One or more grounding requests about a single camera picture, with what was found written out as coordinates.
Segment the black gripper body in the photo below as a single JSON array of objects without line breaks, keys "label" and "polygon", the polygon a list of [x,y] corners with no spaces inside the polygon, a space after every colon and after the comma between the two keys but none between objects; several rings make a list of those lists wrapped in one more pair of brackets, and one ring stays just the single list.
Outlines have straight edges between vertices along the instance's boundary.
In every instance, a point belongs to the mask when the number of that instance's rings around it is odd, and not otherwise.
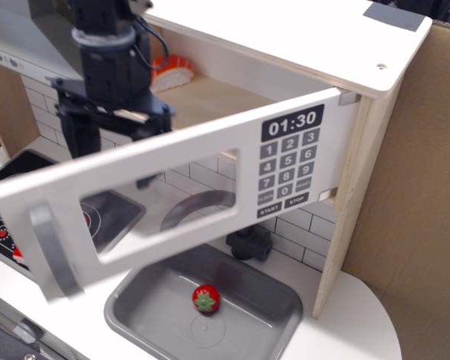
[{"label": "black gripper body", "polygon": [[94,100],[86,94],[85,83],[76,79],[55,78],[51,86],[56,90],[59,110],[78,113],[92,111],[101,129],[143,140],[172,130],[172,117],[176,109],[153,95],[148,89],[139,90],[131,99],[119,105],[109,101]]}]

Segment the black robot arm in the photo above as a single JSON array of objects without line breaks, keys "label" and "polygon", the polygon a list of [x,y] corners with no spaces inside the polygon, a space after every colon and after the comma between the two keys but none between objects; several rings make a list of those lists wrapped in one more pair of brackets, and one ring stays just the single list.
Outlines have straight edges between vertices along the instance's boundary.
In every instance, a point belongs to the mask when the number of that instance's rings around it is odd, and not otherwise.
[{"label": "black robot arm", "polygon": [[150,38],[162,37],[129,1],[70,1],[83,78],[55,78],[56,112],[70,155],[101,150],[102,129],[136,142],[172,130],[172,106],[154,96]]}]

